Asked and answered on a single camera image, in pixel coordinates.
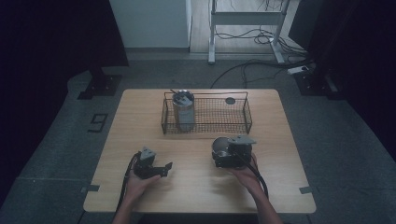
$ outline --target metal rack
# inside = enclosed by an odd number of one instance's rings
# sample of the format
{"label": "metal rack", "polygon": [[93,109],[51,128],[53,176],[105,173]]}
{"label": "metal rack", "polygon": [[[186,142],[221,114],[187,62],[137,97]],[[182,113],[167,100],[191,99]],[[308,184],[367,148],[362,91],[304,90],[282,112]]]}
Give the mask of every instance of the metal rack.
{"label": "metal rack", "polygon": [[248,105],[248,93],[220,92],[193,93],[195,122],[192,129],[181,131],[175,120],[172,92],[165,92],[163,99],[163,133],[249,133],[252,118]]}
{"label": "metal rack", "polygon": [[276,25],[274,38],[270,38],[271,48],[276,56],[278,63],[285,60],[281,54],[279,36],[283,22],[289,7],[290,0],[286,0],[282,11],[265,12],[217,12],[217,0],[212,0],[212,11],[210,13],[210,38],[209,38],[209,60],[210,64],[215,63],[215,28],[216,25]]}

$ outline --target black equipment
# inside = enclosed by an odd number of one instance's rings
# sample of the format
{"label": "black equipment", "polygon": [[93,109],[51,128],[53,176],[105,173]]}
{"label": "black equipment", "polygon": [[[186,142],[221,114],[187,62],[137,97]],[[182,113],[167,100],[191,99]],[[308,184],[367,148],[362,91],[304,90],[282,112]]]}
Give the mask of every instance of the black equipment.
{"label": "black equipment", "polygon": [[248,138],[246,135],[238,135],[234,138],[219,137],[213,142],[212,158],[215,161],[216,167],[234,169],[249,168],[262,183],[262,188],[268,198],[267,185],[265,184],[264,178],[262,178],[254,159],[253,161],[256,167],[253,167],[250,164],[252,160],[252,144],[256,144],[256,142]]}
{"label": "black equipment", "polygon": [[136,163],[134,164],[134,174],[142,179],[148,179],[155,175],[168,176],[168,171],[172,169],[172,162],[169,162],[164,167],[153,167],[156,153],[147,147],[143,147],[143,150],[134,154],[136,157]]}

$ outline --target wooden table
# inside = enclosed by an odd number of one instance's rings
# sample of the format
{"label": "wooden table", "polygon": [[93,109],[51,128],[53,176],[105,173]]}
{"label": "wooden table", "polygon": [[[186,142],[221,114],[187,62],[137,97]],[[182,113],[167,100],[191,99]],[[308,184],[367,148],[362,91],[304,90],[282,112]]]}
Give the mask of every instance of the wooden table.
{"label": "wooden table", "polygon": [[[114,212],[121,183],[132,156],[146,146],[157,152],[154,166],[172,161],[168,177],[142,196],[136,211],[145,213],[255,213],[251,196],[236,178],[216,168],[211,145],[220,136],[237,133],[163,134],[163,93],[169,90],[127,90],[123,93],[102,156],[84,203],[88,212]],[[190,90],[191,92],[248,91],[253,125],[249,137],[264,177],[270,201],[278,213],[313,213],[312,193],[290,127],[275,90]]]}

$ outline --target black stand base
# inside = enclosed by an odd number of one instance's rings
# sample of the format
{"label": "black stand base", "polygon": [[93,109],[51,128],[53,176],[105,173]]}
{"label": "black stand base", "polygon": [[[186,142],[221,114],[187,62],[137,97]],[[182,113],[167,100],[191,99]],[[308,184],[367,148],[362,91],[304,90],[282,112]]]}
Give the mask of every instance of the black stand base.
{"label": "black stand base", "polygon": [[326,96],[331,91],[327,83],[313,85],[312,74],[295,74],[294,79],[296,79],[297,86],[300,89],[301,95]]}
{"label": "black stand base", "polygon": [[85,91],[79,94],[79,100],[91,100],[93,96],[114,96],[120,84],[121,75],[106,75],[99,81],[93,78]]}
{"label": "black stand base", "polygon": [[335,87],[331,88],[328,81],[315,82],[310,73],[295,74],[294,79],[300,89],[300,94],[305,96],[327,96],[329,100],[345,100],[343,94]]}

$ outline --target power strip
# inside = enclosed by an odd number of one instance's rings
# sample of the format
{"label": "power strip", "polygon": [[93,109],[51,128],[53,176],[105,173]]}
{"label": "power strip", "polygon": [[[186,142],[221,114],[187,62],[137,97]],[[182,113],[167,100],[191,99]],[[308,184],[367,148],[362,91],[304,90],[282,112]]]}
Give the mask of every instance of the power strip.
{"label": "power strip", "polygon": [[294,74],[298,74],[298,73],[302,73],[302,72],[307,72],[308,70],[309,69],[306,66],[295,67],[295,68],[288,69],[288,74],[294,75]]}

